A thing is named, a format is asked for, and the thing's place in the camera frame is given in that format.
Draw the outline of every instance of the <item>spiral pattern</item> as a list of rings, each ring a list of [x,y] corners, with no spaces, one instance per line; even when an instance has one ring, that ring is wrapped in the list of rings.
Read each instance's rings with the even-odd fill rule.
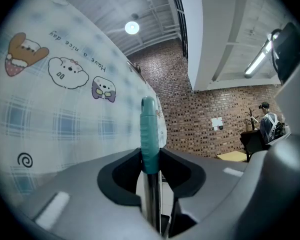
[[[23,166],[27,168],[30,168],[33,165],[32,157],[28,153],[21,153],[20,155],[18,155],[17,158],[18,165],[20,165],[20,161],[23,164]]]

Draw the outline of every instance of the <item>white wall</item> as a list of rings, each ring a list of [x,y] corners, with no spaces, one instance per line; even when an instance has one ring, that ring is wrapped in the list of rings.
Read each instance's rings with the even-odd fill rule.
[[[188,34],[188,77],[206,90],[228,42],[236,0],[182,0]]]
[[[182,0],[188,38],[188,77],[195,87],[200,68],[204,22],[202,0]]]

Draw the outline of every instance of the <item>metal pole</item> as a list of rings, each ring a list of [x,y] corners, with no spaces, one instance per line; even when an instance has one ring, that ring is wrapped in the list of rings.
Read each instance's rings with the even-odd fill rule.
[[[143,174],[146,219],[161,233],[159,173]]]

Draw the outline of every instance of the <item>ceiling light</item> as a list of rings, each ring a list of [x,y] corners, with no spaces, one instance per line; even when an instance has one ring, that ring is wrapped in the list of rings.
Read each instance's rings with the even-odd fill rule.
[[[278,37],[278,35],[279,34],[274,34],[273,35],[273,40],[275,40]],[[271,41],[271,34],[268,34],[266,37],[268,38],[269,41]]]
[[[262,52],[245,73],[247,75],[251,74],[252,71],[254,71],[256,69],[256,67],[260,64],[260,62],[264,59],[264,57],[266,57],[266,55]]]
[[[266,51],[269,52],[272,48],[272,42],[270,41],[267,46],[265,47]]]
[[[130,35],[134,35],[139,31],[139,25],[138,23],[134,21],[130,21],[127,24],[125,24],[125,32],[127,32]]]

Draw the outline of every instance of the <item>teal handle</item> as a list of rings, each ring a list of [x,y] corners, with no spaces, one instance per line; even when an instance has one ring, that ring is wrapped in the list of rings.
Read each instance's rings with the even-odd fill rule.
[[[154,98],[146,96],[141,102],[140,137],[142,171],[146,174],[159,172],[159,138]]]

